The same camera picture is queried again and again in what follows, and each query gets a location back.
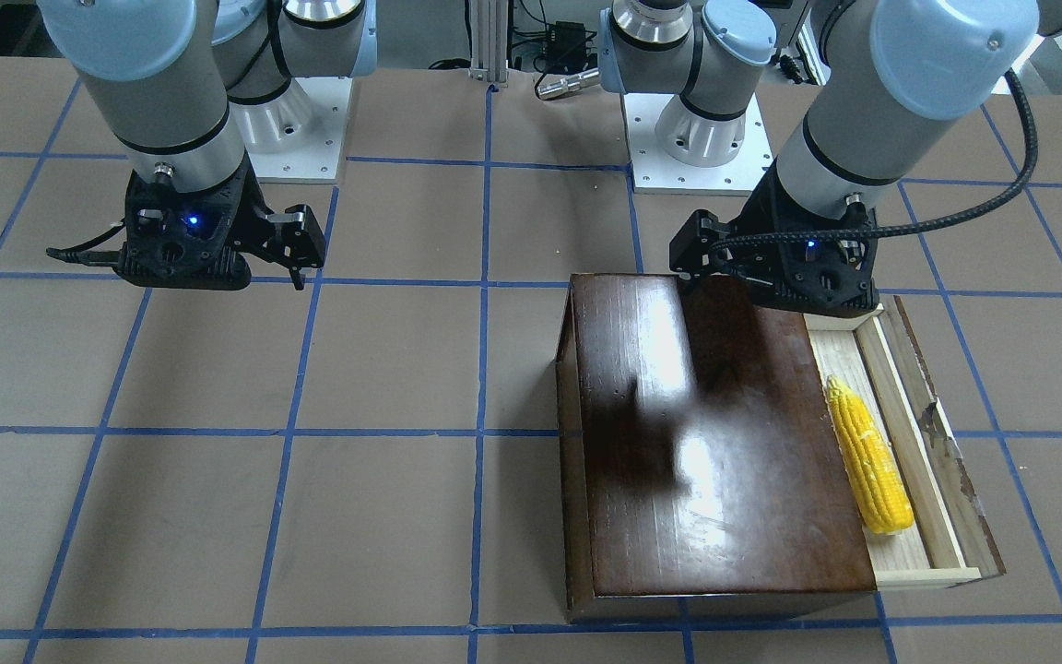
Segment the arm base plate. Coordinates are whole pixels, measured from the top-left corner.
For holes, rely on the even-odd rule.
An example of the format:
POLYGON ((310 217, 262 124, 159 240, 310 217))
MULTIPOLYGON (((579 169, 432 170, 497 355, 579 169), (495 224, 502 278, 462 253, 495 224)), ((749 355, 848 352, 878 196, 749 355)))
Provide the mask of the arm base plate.
POLYGON ((764 127, 758 97, 749 100, 749 108, 737 124, 743 129, 740 140, 727 140, 719 129, 708 129, 699 147, 732 148, 732 160, 719 165, 689 164, 675 159, 662 142, 660 118, 670 97, 667 93, 624 93, 626 140, 631 154, 633 185, 646 194, 750 195, 771 168, 774 151, 764 127))
POLYGON ((230 103, 263 184, 336 184, 345 152, 354 80, 295 78, 260 105, 230 103))

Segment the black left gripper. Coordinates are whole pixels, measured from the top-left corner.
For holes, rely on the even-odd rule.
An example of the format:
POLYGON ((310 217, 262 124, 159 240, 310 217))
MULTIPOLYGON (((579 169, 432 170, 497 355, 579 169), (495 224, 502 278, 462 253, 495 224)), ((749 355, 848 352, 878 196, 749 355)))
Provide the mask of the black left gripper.
POLYGON ((834 218, 805 210, 780 185, 771 168, 740 215, 722 222, 709 210, 693 210, 669 243, 669 269, 683 280, 712 274, 746 280, 754 305, 832 318, 856 318, 876 310, 879 290, 872 270, 876 240, 823 238, 826 231, 874 227, 860 194, 844 195, 834 218), (812 239, 713 249, 726 239, 764 232, 815 232, 812 239))

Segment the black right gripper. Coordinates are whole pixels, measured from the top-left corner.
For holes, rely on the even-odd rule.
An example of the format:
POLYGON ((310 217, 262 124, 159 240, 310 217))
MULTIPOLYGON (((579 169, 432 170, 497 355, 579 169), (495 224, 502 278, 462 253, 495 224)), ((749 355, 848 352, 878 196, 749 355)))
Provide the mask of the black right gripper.
POLYGON ((313 208, 266 215, 249 157, 232 177, 203 192, 179 193, 173 180, 131 173, 124 197, 125 241, 114 272, 149 289, 243 290, 247 260, 230 235, 250 231, 250 253, 282 266, 296 291, 304 269, 324 267, 327 241, 313 208))

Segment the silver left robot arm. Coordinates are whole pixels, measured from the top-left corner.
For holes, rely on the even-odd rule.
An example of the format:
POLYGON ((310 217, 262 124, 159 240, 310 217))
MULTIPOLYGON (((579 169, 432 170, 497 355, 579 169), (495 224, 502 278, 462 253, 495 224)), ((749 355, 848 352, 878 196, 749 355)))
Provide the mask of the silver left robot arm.
MULTIPOLYGON (((772 3, 615 1, 598 67, 614 93, 666 93, 660 138, 675 159, 732 159, 763 68, 778 50, 772 3)), ((1033 175, 1037 122, 1011 65, 1037 35, 1062 35, 1062 1, 829 1, 808 14, 829 80, 756 184, 722 222, 696 211, 669 245, 688 280, 746 280, 755 305, 856 318, 874 310, 881 238, 944 229, 994 211, 1033 175), (883 195, 1000 79, 1024 132, 1020 176, 982 205, 880 227, 883 195)))

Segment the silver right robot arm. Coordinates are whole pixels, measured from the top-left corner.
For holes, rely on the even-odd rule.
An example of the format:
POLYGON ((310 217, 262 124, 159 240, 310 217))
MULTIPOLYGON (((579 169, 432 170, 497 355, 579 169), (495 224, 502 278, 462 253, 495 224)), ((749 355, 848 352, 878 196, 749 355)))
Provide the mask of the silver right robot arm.
POLYGON ((307 205, 266 204, 258 169, 328 167, 345 122, 308 85, 378 65, 372 1, 41 1, 42 25, 78 71, 132 167, 121 221, 47 248, 147 289, 238 291, 247 257, 296 290, 325 263, 307 205))

